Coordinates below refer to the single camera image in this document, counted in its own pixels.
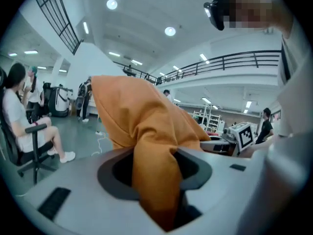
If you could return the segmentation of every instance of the chair armrest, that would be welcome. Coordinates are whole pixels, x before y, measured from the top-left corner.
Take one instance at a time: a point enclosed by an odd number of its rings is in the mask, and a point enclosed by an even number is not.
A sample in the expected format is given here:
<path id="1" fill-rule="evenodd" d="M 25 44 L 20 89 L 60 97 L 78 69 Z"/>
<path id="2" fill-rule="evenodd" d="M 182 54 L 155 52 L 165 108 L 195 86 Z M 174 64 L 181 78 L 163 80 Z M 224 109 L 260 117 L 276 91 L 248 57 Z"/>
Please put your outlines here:
<path id="1" fill-rule="evenodd" d="M 35 133 L 35 132 L 38 132 L 38 131 L 43 130 L 45 128 L 47 128 L 47 125 L 45 123 L 43 123 L 43 124 L 40 124 L 40 125 L 28 127 L 28 128 L 25 129 L 25 132 L 26 133 Z"/>
<path id="2" fill-rule="evenodd" d="M 32 108 L 32 109 L 26 109 L 26 113 L 27 113 L 27 112 L 33 112 L 33 111 L 34 111 L 34 109 L 35 109 L 35 108 Z"/>

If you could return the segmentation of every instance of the woman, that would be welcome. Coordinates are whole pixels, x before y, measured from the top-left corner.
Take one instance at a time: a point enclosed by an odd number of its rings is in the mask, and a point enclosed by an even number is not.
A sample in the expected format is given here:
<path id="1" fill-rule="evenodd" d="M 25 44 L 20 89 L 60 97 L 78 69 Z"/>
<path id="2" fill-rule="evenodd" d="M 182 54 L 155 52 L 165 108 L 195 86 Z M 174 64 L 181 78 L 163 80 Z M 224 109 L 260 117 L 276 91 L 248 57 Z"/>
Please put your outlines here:
<path id="1" fill-rule="evenodd" d="M 51 126 L 51 120 L 48 117 L 29 124 L 26 117 L 25 102 L 27 94 L 32 88 L 25 87 L 23 98 L 21 99 L 19 96 L 19 90 L 23 89 L 25 75 L 26 71 L 23 65 L 16 63 L 11 67 L 5 81 L 6 90 L 2 101 L 5 122 L 16 137 L 17 145 L 22 152 L 31 152 L 33 150 L 32 134 L 27 134 L 25 128 L 45 123 L 47 128 L 38 132 L 38 147 L 42 147 L 46 142 L 52 141 L 54 148 L 48 151 L 48 155 L 52 156 L 58 153 L 61 163 L 73 160 L 75 153 L 73 151 L 64 152 L 59 130 L 57 127 Z"/>
<path id="2" fill-rule="evenodd" d="M 27 87 L 31 87 L 27 104 L 28 109 L 34 109 L 30 116 L 32 120 L 31 122 L 35 122 L 39 119 L 40 107 L 43 107 L 45 102 L 43 84 L 38 80 L 36 75 L 37 68 L 33 66 L 28 71 L 30 80 L 28 80 L 25 85 Z"/>

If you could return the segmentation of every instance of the white sneaker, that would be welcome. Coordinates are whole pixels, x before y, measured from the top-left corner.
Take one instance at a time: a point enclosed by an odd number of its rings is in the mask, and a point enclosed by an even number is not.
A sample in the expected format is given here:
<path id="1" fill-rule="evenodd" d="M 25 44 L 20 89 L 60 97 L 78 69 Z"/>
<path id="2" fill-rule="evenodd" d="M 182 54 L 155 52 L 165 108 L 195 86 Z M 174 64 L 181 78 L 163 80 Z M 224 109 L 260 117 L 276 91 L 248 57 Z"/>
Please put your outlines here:
<path id="1" fill-rule="evenodd" d="M 52 150 L 49 150 L 49 151 L 47 152 L 47 154 L 48 154 L 49 156 L 52 156 L 52 155 L 54 155 L 54 154 L 58 154 L 58 152 L 57 152 L 57 150 L 56 150 L 55 148 L 53 148 Z"/>
<path id="2" fill-rule="evenodd" d="M 75 158 L 76 154 L 73 151 L 66 151 L 64 158 L 60 159 L 61 163 L 66 163 L 72 161 Z"/>

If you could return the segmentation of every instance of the black office chair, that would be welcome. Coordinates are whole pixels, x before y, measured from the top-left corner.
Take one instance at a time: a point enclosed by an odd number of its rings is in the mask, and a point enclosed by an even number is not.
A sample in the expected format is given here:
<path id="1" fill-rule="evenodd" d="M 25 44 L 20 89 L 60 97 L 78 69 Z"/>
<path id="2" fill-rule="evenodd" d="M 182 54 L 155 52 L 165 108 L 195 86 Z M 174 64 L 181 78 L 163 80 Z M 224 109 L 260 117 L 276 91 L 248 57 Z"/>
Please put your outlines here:
<path id="1" fill-rule="evenodd" d="M 17 166 L 22 166 L 26 164 L 27 162 L 32 161 L 31 163 L 25 165 L 23 168 L 19 169 L 18 174 L 21 177 L 23 177 L 25 171 L 29 169 L 33 169 L 34 170 L 33 180 L 34 180 L 34 184 L 36 184 L 37 172 L 39 168 L 49 170 L 49 171 L 55 171 L 55 169 L 42 164 L 42 162 L 46 160 L 47 158 L 49 158 L 50 156 L 47 154 L 43 156 L 39 155 L 50 150 L 53 147 L 53 143 L 49 141 L 46 144 L 44 144 L 44 146 L 38 148 L 37 132 L 47 128 L 46 124 L 41 124 L 41 125 L 37 125 L 37 126 L 33 126 L 33 127 L 29 127 L 25 129 L 26 133 L 29 133 L 29 134 L 31 133 L 33 136 L 33 148 L 34 148 L 33 151 L 27 152 L 27 153 L 20 151 L 20 149 L 18 148 L 15 142 L 15 137 L 13 133 L 10 131 L 9 126 L 5 122 L 3 112 L 2 112 L 2 100 L 4 96 L 3 84 L 4 84 L 5 79 L 6 79 L 6 74 L 3 71 L 3 69 L 0 67 L 0 109 L 1 109 L 0 110 L 0 125 L 1 125 L 1 129 L 4 135 L 4 139 L 5 139 L 6 151 L 8 153 L 10 161 Z"/>

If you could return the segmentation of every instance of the black shirt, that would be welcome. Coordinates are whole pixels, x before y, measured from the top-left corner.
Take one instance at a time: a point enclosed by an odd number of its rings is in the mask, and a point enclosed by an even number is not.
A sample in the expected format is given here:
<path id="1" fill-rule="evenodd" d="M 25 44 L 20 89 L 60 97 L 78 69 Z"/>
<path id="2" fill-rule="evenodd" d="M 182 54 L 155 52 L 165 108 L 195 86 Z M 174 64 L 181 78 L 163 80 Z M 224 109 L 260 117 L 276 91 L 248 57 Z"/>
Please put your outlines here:
<path id="1" fill-rule="evenodd" d="M 257 141 L 255 142 L 256 144 L 258 143 L 263 143 L 264 142 L 264 138 L 269 134 L 269 131 L 273 129 L 271 123 L 269 120 L 265 120 L 262 124 L 262 130 L 260 135 L 258 136 Z"/>

